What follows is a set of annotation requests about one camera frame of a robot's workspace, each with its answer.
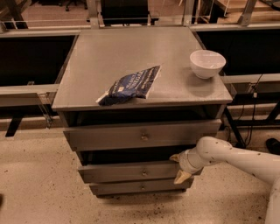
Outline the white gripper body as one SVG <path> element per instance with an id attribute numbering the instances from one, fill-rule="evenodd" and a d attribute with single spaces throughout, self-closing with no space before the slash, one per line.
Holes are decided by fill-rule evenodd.
<path id="1" fill-rule="evenodd" d="M 185 150 L 179 154 L 179 166 L 184 172 L 194 174 L 203 169 L 204 161 L 195 149 Z"/>

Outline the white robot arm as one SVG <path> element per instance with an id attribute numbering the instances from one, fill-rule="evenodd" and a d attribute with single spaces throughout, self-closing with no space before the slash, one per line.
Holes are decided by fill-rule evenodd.
<path id="1" fill-rule="evenodd" d="M 174 184 L 182 184 L 205 166 L 228 163 L 271 185 L 265 224 L 280 224 L 280 157 L 278 155 L 235 148 L 231 143 L 203 136 L 190 150 L 174 154 L 179 164 Z"/>

